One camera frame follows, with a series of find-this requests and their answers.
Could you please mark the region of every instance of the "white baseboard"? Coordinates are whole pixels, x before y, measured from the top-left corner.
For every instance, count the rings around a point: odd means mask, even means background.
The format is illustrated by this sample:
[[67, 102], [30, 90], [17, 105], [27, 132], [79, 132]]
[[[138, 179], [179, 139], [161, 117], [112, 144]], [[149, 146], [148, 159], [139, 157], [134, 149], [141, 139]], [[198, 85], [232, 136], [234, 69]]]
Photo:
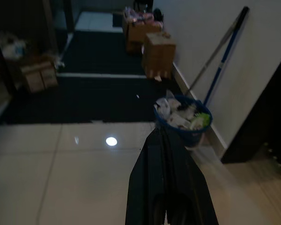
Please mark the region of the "white baseboard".
[[[179, 85], [182, 93], [185, 93], [189, 89], [189, 85], [175, 63], [173, 63], [172, 74], [173, 74], [174, 79], [176, 80], [177, 84]], [[197, 99], [197, 97], [195, 96], [195, 94], [192, 90], [189, 92], [188, 96], [190, 96], [194, 99]], [[211, 146], [213, 147], [218, 158], [222, 158], [227, 149], [227, 144], [222, 139], [221, 135], [219, 134], [219, 132], [216, 129], [216, 127], [214, 126], [214, 124], [211, 124], [210, 129], [208, 129], [206, 131], [205, 135], [206, 135], [207, 139], [209, 140]]]

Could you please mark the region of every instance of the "box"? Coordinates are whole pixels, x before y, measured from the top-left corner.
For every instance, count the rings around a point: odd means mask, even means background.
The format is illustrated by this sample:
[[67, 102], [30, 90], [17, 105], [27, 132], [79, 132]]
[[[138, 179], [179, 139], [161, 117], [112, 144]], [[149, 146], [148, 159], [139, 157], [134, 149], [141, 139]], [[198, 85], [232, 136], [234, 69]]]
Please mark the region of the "box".
[[160, 32], [161, 27], [152, 24], [135, 24], [129, 22], [123, 16], [123, 33], [125, 37], [126, 51], [129, 53], [141, 53], [147, 33]]
[[58, 85], [54, 63], [50, 57], [40, 56], [28, 59], [22, 63], [21, 72], [30, 93]]
[[165, 32], [148, 33], [144, 42], [142, 67], [147, 78], [171, 78], [176, 44]]

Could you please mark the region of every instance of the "blue mop handle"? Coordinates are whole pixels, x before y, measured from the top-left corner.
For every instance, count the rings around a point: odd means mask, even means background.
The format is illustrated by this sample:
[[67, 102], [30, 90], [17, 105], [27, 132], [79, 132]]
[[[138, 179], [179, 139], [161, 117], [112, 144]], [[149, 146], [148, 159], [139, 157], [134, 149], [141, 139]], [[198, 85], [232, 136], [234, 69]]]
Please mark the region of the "blue mop handle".
[[219, 65], [217, 71], [216, 71], [216, 74], [215, 74], [215, 76], [214, 76], [214, 80], [212, 81], [211, 86], [210, 86], [210, 88], [209, 88], [209, 90], [208, 90], [208, 93], [207, 93], [206, 98], [205, 98], [205, 100], [204, 100], [204, 105], [207, 104], [207, 102], [208, 102], [208, 100], [209, 100], [209, 98], [210, 98], [211, 92], [212, 92], [213, 89], [214, 89], [214, 86], [215, 86], [215, 84], [216, 84], [216, 81], [217, 81], [217, 79], [219, 78], [219, 75], [220, 75], [220, 73], [221, 73], [222, 67], [224, 66], [224, 64], [225, 64], [225, 62], [226, 62], [226, 59], [227, 59], [227, 57], [228, 57], [228, 54], [229, 54], [229, 52], [230, 52], [230, 50], [231, 50], [231, 48], [232, 48], [233, 42], [235, 41], [235, 38], [236, 38], [236, 36], [237, 36], [237, 33], [238, 33], [238, 31], [239, 31], [239, 29], [240, 29], [240, 27], [241, 27], [241, 25], [242, 25], [242, 23], [243, 23], [243, 21], [244, 21], [244, 18], [245, 18], [245, 16], [247, 15], [248, 12], [249, 12], [249, 8], [248, 8], [247, 6], [244, 7], [243, 10], [242, 10], [242, 12], [241, 12], [241, 14], [240, 14], [240, 17], [239, 17], [239, 19], [238, 19], [238, 21], [237, 21], [237, 24], [236, 24], [236, 26], [235, 26], [235, 29], [234, 29], [234, 31], [233, 31], [232, 37], [231, 37], [231, 39], [230, 39], [230, 41], [229, 41], [229, 44], [228, 44], [227, 49], [226, 49], [226, 51], [225, 51], [225, 54], [224, 54], [224, 56], [223, 56], [223, 58], [222, 58], [222, 60], [221, 60], [221, 62], [220, 62], [220, 65]]

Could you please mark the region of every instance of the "blue bucket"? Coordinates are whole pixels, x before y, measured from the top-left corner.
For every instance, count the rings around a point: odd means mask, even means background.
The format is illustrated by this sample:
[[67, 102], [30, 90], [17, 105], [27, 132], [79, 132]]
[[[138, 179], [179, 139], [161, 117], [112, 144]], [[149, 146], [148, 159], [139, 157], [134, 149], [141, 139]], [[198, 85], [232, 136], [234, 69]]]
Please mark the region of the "blue bucket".
[[188, 98], [188, 97], [185, 97], [183, 95], [175, 95], [175, 99], [177, 99], [181, 103], [187, 103], [189, 105], [195, 104], [197, 106], [197, 110], [199, 112], [206, 113], [206, 114], [210, 115], [210, 122], [209, 122], [209, 124], [206, 127], [202, 128], [200, 130], [181, 130], [179, 128], [172, 127], [171, 125], [169, 125], [167, 123], [167, 121], [165, 121], [163, 118], [161, 118], [158, 115], [158, 112], [157, 112], [157, 110], [154, 107], [154, 114], [155, 114], [155, 116], [157, 118], [157, 121], [160, 123], [160, 125], [162, 125], [162, 126], [164, 126], [166, 128], [169, 128], [171, 130], [176, 131], [178, 133], [178, 135], [180, 136], [180, 138], [183, 141], [185, 146], [187, 146], [187, 147], [196, 146], [200, 142], [202, 134], [210, 127], [210, 125], [212, 123], [212, 120], [213, 120], [212, 114], [201, 103], [201, 101], [198, 101], [198, 100], [195, 100], [195, 99], [192, 99], [192, 98]]

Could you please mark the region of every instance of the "black floor mat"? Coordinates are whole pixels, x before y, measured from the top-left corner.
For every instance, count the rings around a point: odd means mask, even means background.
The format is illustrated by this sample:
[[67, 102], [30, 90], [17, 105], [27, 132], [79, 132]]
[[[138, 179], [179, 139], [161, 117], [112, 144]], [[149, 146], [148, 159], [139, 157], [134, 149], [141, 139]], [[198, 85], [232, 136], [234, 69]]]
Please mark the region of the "black floor mat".
[[154, 121], [153, 103], [175, 81], [59, 78], [59, 86], [36, 94], [21, 88], [0, 116], [0, 124]]
[[112, 26], [113, 27], [122, 27], [123, 15], [121, 14], [112, 14]]
[[122, 33], [76, 31], [59, 72], [144, 75], [141, 56], [125, 52]]

